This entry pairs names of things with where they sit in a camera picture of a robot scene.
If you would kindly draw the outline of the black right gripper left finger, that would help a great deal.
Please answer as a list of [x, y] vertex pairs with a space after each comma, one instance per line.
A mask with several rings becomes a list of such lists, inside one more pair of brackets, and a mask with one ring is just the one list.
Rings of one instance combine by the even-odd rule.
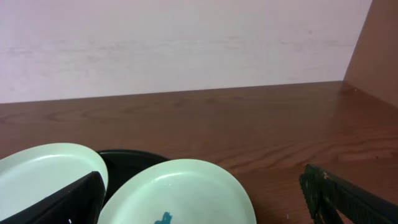
[[96, 224], [106, 189], [99, 172], [91, 172], [1, 224]]

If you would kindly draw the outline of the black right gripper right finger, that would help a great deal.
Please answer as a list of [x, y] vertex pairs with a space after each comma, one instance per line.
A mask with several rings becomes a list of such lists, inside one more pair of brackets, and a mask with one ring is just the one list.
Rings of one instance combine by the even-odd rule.
[[397, 205], [321, 167], [306, 165], [299, 182], [315, 224], [342, 223], [340, 213], [353, 223], [397, 223]]

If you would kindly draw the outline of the round black tray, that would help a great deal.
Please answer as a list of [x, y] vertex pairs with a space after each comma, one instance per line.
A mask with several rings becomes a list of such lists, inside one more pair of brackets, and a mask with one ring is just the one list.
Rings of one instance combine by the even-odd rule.
[[156, 164], [169, 161], [168, 158], [151, 152], [131, 149], [110, 149], [98, 151], [108, 170], [108, 187], [103, 206], [129, 179]]

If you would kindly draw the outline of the pale green plate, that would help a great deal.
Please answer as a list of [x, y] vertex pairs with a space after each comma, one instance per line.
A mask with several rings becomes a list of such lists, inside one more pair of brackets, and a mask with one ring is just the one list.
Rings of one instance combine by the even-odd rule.
[[103, 207], [104, 224], [256, 224], [243, 186], [207, 161], [154, 165], [123, 184]]
[[94, 150], [74, 143], [32, 147], [1, 159], [1, 220], [91, 173], [108, 186], [108, 170]]

